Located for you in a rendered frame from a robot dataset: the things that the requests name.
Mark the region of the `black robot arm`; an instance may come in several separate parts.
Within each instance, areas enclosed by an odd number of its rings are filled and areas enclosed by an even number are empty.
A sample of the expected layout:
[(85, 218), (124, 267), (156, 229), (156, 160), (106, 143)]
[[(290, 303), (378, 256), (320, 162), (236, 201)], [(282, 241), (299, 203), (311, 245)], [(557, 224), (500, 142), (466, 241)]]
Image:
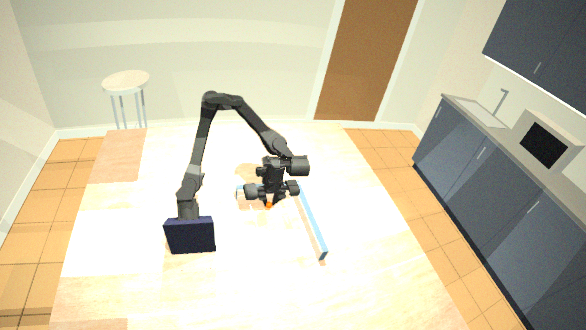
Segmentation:
[[(243, 97), (226, 93), (217, 93), (214, 90), (202, 95), (201, 112), (198, 129), (196, 132), (192, 156), (187, 170), (183, 175), (181, 187), (176, 191), (175, 197), (178, 209), (177, 220), (194, 220), (200, 217), (199, 203), (196, 203), (195, 194), (203, 186), (205, 173), (201, 172), (201, 162), (210, 130), (211, 123), (218, 110), (236, 110), (245, 122), (258, 134), (266, 151), (271, 155), (261, 158), (262, 167), (255, 168), (256, 177), (261, 177), (262, 184), (265, 180), (265, 171), (268, 178), (280, 180), (286, 173), (290, 176), (308, 176), (310, 165), (307, 155), (293, 155), (287, 146), (286, 139), (255, 113)], [(280, 158), (279, 158), (280, 157)]]

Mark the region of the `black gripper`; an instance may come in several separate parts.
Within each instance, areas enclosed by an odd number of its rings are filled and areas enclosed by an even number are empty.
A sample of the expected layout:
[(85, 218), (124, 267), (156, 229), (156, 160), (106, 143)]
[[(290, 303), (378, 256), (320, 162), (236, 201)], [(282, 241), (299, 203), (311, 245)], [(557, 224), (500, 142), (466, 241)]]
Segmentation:
[[(286, 185), (284, 185), (284, 183)], [(272, 198), (272, 206), (277, 204), (283, 199), (286, 199), (286, 191), (289, 190), (289, 196), (295, 197), (299, 196), (300, 188), (296, 180), (285, 180), (283, 178), (280, 180), (272, 180), (267, 177), (265, 171), (265, 180), (263, 186), (258, 186), (256, 188), (255, 183), (248, 183), (243, 185), (243, 191), (245, 195), (245, 199), (249, 200), (256, 200), (259, 197), (259, 200), (262, 200), (264, 206), (267, 203), (266, 194), (274, 194)]]

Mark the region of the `clear l-shaped low wall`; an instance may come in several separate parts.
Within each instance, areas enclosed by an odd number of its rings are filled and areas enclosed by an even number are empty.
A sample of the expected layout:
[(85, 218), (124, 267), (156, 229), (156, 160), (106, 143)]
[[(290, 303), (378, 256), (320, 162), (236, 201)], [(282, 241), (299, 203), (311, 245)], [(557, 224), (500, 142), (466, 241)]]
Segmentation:
[[(238, 192), (238, 200), (245, 199), (245, 195), (244, 195), (243, 189), (237, 189), (237, 192)], [(267, 198), (273, 198), (273, 195), (274, 194), (266, 194), (266, 197)], [(318, 260), (319, 257), (320, 257), (320, 255), (322, 254), (322, 249), (321, 249), (320, 243), (319, 243), (319, 241), (318, 241), (318, 239), (316, 237), (316, 234), (314, 233), (313, 228), (311, 226), (312, 223), (310, 222), (310, 219), (309, 219), (308, 214), (307, 214), (307, 212), (305, 210), (305, 207), (304, 207), (304, 205), (303, 205), (303, 203), (301, 201), (300, 196), (295, 196), (295, 197), (293, 197), (293, 199), (294, 199), (295, 204), (296, 204), (296, 206), (298, 208), (298, 211), (300, 213), (300, 216), (301, 216), (301, 219), (303, 221), (303, 224), (305, 225), (305, 228), (307, 230), (307, 235), (308, 235), (309, 240), (310, 240), (310, 242), (312, 244), (312, 247), (313, 247), (313, 249), (314, 249), (314, 251), (315, 251), (315, 253), (317, 255), (317, 260)]]

